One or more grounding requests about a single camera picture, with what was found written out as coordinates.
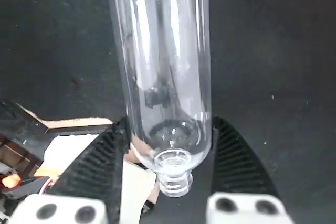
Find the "screw hole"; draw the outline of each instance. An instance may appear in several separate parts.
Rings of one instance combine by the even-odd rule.
[[[46,220],[52,217],[56,212],[57,206],[55,204],[47,204],[42,206],[36,213],[39,220]]]
[[[256,203],[256,207],[259,213],[266,215],[276,215],[278,213],[277,207],[266,200],[261,200]]]
[[[236,204],[232,200],[227,199],[227,198],[222,198],[222,199],[217,200],[216,208],[224,212],[236,212],[237,211]]]
[[[79,224],[88,224],[94,220],[95,216],[96,210],[93,207],[81,207],[76,212],[75,221]]]

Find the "black gripper pad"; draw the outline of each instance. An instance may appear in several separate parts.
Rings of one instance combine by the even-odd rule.
[[[126,119],[123,119],[101,133],[71,163],[48,193],[100,199],[106,205],[109,224],[119,223],[122,163],[129,139],[125,125]]]
[[[218,130],[212,194],[215,192],[269,194],[278,192],[261,161],[243,137],[225,120],[214,117]]]

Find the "dark table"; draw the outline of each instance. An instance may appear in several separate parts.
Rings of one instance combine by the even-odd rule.
[[[0,92],[46,120],[124,115],[107,0],[5,0]],[[336,223],[336,0],[211,0],[213,113],[298,224]],[[211,155],[142,223],[204,223]]]

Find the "bottle mouth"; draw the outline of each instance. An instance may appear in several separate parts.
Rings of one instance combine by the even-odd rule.
[[[158,174],[160,191],[168,197],[177,198],[186,195],[193,183],[193,176],[190,172],[181,174],[179,177],[169,177]]]
[[[154,163],[159,168],[158,173],[165,174],[171,178],[179,177],[190,169],[192,155],[181,148],[171,148],[158,153]]]

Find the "orange light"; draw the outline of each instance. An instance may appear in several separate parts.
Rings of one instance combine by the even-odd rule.
[[[9,188],[9,189],[12,189],[14,187],[16,187],[21,181],[21,178],[19,175],[17,174],[12,174],[12,175],[9,175],[8,177],[5,177],[2,179],[2,184]]]

